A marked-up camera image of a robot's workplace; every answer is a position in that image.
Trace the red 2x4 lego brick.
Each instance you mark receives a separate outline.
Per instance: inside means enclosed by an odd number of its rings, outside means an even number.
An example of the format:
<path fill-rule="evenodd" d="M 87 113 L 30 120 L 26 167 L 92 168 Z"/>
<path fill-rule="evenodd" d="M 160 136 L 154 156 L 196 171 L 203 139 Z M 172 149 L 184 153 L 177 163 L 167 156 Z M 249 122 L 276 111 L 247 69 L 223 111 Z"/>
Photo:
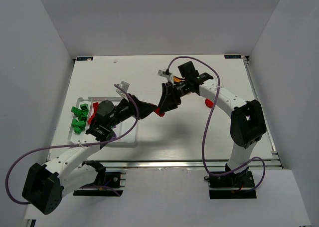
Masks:
<path fill-rule="evenodd" d="M 163 117 L 165 115 L 164 112 L 161 112 L 160 108 L 157 108 L 154 112 L 160 117 Z"/>

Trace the red rounded lego piece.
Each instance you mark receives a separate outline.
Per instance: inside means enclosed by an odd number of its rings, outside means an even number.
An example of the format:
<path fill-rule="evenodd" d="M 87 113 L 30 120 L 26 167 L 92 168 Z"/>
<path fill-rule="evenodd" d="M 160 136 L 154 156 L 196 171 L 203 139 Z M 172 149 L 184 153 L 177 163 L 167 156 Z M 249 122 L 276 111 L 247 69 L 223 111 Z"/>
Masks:
<path fill-rule="evenodd" d="M 212 108 L 214 103 L 209 100 L 209 99 L 205 99 L 205 105 L 208 107 L 208 108 Z"/>

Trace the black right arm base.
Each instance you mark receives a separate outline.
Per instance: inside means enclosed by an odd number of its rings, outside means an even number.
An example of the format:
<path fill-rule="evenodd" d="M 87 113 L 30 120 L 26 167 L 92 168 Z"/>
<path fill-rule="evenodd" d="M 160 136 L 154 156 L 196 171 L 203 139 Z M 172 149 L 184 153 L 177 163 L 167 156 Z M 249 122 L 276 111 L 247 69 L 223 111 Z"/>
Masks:
<path fill-rule="evenodd" d="M 251 171 L 221 177 L 205 176 L 211 200 L 256 199 L 255 182 Z"/>

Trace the orange 2x3 lego brick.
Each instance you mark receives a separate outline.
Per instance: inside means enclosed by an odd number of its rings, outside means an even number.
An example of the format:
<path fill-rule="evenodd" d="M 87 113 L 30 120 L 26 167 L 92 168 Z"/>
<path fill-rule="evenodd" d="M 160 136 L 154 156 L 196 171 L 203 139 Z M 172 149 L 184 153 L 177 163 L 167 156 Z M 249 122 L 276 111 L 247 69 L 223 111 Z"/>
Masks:
<path fill-rule="evenodd" d="M 174 77 L 173 77 L 173 81 L 176 82 L 176 83 L 179 83 L 179 82 L 182 82 L 183 79 L 180 79 L 180 78 L 174 76 Z"/>

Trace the red sloped lego brick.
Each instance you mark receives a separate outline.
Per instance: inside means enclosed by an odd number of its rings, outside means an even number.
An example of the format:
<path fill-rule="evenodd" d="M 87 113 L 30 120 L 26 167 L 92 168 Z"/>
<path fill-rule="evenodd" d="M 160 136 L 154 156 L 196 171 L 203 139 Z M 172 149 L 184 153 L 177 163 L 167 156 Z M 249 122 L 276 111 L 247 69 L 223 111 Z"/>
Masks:
<path fill-rule="evenodd" d="M 93 112 L 95 113 L 98 110 L 99 102 L 93 103 Z"/>

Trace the red curved lego brick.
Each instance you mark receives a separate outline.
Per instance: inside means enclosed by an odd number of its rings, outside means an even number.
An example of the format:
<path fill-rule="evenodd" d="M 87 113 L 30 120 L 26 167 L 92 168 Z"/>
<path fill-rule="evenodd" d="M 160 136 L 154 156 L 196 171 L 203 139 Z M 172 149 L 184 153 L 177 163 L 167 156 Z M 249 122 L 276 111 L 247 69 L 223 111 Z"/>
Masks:
<path fill-rule="evenodd" d="M 94 117 L 95 117 L 95 113 L 93 113 L 93 114 L 91 115 L 91 117 L 87 120 L 87 122 L 88 122 L 89 125 L 91 124 L 91 122 L 92 122 L 92 120 L 93 120 Z"/>

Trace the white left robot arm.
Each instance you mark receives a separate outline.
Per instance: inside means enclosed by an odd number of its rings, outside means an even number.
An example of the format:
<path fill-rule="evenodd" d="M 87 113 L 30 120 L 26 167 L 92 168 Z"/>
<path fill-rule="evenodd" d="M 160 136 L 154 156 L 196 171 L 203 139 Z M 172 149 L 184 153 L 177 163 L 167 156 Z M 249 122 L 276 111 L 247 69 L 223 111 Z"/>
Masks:
<path fill-rule="evenodd" d="M 130 117 L 144 119 L 157 109 L 136 96 L 122 99 L 118 105 L 110 100 L 101 101 L 87 135 L 98 141 L 97 145 L 68 148 L 64 153 L 45 164 L 33 164 L 27 173 L 22 196 L 43 214 L 53 212 L 70 192 L 85 185 L 102 185 L 105 167 L 87 158 L 100 151 L 107 141 L 116 137 L 113 128 Z"/>

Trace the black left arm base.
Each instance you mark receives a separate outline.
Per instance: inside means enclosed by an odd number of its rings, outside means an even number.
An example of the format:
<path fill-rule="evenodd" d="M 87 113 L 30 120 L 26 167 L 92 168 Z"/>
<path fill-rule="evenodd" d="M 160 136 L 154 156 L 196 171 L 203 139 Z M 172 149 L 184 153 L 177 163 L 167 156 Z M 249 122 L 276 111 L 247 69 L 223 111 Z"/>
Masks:
<path fill-rule="evenodd" d="M 92 183 L 75 190 L 73 196 L 120 197 L 124 191 L 126 172 L 110 170 L 97 161 L 84 161 L 80 167 L 92 167 L 96 177 Z"/>

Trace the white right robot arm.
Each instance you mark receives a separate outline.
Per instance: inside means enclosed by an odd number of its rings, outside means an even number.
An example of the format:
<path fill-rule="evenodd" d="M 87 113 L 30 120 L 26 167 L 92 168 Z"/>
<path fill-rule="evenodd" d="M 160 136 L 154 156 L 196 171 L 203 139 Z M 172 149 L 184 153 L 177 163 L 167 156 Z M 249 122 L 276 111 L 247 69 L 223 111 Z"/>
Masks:
<path fill-rule="evenodd" d="M 158 114 L 176 109 L 181 104 L 181 98 L 189 93 L 212 101 L 214 107 L 219 107 L 230 118 L 230 135 L 233 148 L 225 171 L 228 174 L 240 174 L 248 169 L 251 153 L 266 133 L 266 123 L 262 106 L 256 99 L 248 101 L 231 93 L 222 87 L 219 79 L 208 73 L 200 74 L 191 61 L 178 67 L 182 76 L 176 82 L 173 74 L 159 70 L 158 75 L 167 79 L 162 84 L 162 94 L 158 104 Z"/>

